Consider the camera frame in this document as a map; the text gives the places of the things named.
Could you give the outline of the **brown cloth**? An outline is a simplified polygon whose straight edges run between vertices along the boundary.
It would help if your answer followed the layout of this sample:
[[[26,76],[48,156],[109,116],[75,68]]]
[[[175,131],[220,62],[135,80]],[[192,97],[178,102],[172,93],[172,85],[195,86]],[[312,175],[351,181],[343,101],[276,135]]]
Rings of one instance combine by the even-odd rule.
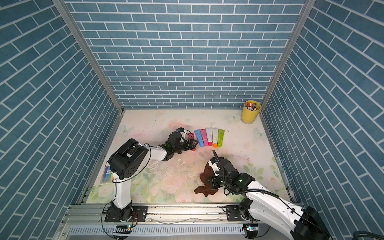
[[[215,177],[208,162],[205,165],[203,173],[200,174],[200,179],[203,185],[198,186],[194,190],[194,193],[203,194],[205,197],[216,194],[219,188],[223,185],[223,176]]]

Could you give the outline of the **red toothpaste tube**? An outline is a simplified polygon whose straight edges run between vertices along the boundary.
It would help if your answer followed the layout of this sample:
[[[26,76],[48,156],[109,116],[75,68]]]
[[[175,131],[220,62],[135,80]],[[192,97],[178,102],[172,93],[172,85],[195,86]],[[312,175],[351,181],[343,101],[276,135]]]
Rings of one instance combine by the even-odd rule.
[[[187,133],[187,135],[188,135],[189,150],[195,151],[196,150],[196,146],[197,146],[197,144],[199,142],[195,139],[194,133]]]

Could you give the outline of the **blue toothpaste tube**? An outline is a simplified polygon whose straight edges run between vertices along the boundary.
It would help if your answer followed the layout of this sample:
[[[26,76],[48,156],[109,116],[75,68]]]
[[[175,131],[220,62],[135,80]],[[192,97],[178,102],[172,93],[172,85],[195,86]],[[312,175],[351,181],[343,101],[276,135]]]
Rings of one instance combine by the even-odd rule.
[[[202,137],[202,134],[201,134],[201,130],[200,129],[197,129],[194,131],[194,134],[199,142],[199,145],[201,148],[203,148],[205,146],[204,144],[204,141],[203,141],[203,137]]]

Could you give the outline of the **magenta toothpaste tube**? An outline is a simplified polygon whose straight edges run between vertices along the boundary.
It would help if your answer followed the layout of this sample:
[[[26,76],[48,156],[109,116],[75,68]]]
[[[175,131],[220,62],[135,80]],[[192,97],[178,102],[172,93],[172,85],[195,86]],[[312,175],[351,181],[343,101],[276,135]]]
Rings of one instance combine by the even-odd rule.
[[[200,132],[201,132],[204,146],[207,147],[209,145],[207,131],[206,129],[200,129]]]

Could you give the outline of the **green toothpaste tube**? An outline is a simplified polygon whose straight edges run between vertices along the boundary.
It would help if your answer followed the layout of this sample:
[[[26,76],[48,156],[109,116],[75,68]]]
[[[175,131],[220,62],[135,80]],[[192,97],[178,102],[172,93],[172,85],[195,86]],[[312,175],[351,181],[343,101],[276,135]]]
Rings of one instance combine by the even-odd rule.
[[[218,147],[222,147],[224,139],[225,130],[218,130]]]

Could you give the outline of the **white orange-cap toothpaste tube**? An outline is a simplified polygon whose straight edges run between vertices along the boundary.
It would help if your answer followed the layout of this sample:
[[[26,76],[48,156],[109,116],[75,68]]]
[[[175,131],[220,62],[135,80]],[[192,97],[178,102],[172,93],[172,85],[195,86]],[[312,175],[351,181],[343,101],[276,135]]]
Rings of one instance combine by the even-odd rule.
[[[219,128],[213,128],[212,129],[212,140],[213,140],[213,147],[218,147],[218,135],[219,135]]]

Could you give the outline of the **white pink-cap toothpaste tube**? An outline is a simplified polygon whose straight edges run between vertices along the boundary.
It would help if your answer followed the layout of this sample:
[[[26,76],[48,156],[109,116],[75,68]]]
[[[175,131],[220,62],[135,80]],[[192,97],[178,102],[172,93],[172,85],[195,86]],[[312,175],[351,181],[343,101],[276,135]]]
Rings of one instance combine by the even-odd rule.
[[[208,145],[213,145],[213,128],[206,128]]]

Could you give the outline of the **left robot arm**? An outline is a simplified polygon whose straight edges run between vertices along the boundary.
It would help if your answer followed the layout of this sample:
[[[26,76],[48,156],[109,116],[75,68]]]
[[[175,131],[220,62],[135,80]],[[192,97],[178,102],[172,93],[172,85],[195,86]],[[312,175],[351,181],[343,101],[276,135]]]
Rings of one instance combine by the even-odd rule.
[[[135,139],[129,139],[109,158],[108,164],[113,174],[115,197],[110,203],[106,222],[136,221],[131,198],[131,180],[139,175],[139,167],[143,161],[166,162],[174,154],[193,151],[199,144],[194,135],[180,128],[170,133],[167,141],[158,146],[140,144]]]

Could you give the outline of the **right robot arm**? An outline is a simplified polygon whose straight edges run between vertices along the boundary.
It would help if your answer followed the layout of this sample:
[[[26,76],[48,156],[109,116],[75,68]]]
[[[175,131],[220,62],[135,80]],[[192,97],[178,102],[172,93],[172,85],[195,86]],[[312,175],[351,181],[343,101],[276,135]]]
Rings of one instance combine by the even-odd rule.
[[[257,237],[256,221],[261,221],[290,240],[329,240],[331,234],[319,213],[312,207],[304,209],[290,203],[267,190],[254,177],[239,173],[232,163],[224,158],[211,158],[208,161],[213,173],[208,178],[212,189],[224,188],[231,195],[241,195],[244,199],[234,206],[227,206],[227,219],[230,222],[248,221],[246,237]]]

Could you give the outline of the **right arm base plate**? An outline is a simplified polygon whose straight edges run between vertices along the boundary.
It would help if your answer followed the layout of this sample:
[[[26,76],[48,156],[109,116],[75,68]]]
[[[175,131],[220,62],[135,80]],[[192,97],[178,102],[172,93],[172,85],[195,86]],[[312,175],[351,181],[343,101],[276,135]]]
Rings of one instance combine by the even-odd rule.
[[[250,213],[248,213],[245,208],[240,205],[227,205],[222,208],[225,212],[228,222],[253,222],[256,223],[260,221],[259,219],[253,218]]]

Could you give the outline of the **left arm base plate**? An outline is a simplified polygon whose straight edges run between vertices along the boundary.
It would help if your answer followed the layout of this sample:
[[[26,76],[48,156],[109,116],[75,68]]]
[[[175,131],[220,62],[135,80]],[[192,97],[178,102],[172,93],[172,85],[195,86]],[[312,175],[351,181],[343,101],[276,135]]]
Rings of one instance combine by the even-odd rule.
[[[148,206],[131,206],[128,205],[124,209],[117,208],[114,204],[104,210],[105,222],[107,223],[123,223],[145,222],[148,212]]]

